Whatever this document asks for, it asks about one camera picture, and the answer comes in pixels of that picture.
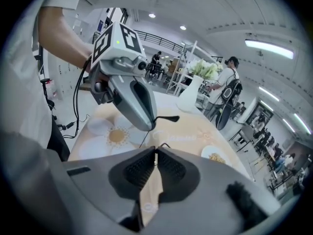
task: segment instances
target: plate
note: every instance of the plate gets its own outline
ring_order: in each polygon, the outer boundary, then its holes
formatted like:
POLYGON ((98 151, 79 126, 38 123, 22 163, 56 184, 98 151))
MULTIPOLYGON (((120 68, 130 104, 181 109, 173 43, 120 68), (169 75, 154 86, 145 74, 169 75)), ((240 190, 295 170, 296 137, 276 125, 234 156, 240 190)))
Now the plate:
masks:
POLYGON ((212 145, 208 145, 203 148, 201 152, 201 157, 209 159, 210 155, 212 155, 213 153, 219 154, 220 157, 225 160, 226 165, 231 166, 231 162, 229 161, 228 157, 219 148, 212 145))

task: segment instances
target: cable connector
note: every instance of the cable connector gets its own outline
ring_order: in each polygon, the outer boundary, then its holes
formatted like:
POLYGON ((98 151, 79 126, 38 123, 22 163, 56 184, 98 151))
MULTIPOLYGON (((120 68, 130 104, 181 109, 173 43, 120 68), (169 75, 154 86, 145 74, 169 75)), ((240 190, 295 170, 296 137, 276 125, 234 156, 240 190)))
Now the cable connector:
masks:
POLYGON ((57 124, 57 126, 59 128, 62 128, 62 131, 65 131, 67 129, 67 127, 65 125, 62 125, 62 124, 57 124))
POLYGON ((69 123, 66 128, 69 129, 70 127, 72 127, 74 125, 75 122, 69 123))

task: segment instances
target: black backpack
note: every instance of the black backpack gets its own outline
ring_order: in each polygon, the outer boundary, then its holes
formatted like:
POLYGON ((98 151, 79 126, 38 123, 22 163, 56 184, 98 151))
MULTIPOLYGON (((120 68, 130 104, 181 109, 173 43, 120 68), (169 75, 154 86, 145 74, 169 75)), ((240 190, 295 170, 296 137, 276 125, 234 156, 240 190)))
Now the black backpack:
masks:
POLYGON ((232 69, 234 72, 234 77, 229 84, 226 84, 226 87, 223 89, 221 97, 223 101, 227 104, 230 104, 231 106, 235 106, 238 102, 239 95, 241 91, 243 90, 242 84, 239 79, 236 79, 236 72, 232 69))

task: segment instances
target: hand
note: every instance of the hand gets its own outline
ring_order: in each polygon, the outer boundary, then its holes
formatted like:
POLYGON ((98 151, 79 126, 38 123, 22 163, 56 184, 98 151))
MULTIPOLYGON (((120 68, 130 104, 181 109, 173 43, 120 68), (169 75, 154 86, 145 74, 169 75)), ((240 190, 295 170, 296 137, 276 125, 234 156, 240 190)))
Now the hand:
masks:
MULTIPOLYGON (((89 62, 88 66, 86 68, 86 72, 87 73, 90 72, 90 66, 91 66, 91 63, 89 62)), ((99 72, 99 77, 97 79, 97 82, 102 82, 102 81, 108 82, 109 81, 109 77, 99 72)))

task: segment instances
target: camera lens housing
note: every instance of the camera lens housing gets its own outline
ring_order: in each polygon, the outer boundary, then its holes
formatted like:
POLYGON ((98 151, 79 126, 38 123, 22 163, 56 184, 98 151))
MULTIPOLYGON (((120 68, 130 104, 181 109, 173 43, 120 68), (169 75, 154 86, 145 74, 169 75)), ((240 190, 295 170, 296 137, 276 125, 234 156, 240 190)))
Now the camera lens housing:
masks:
POLYGON ((140 69, 141 71, 145 69, 146 67, 147 67, 147 64, 145 62, 140 62, 138 64, 138 69, 140 69))

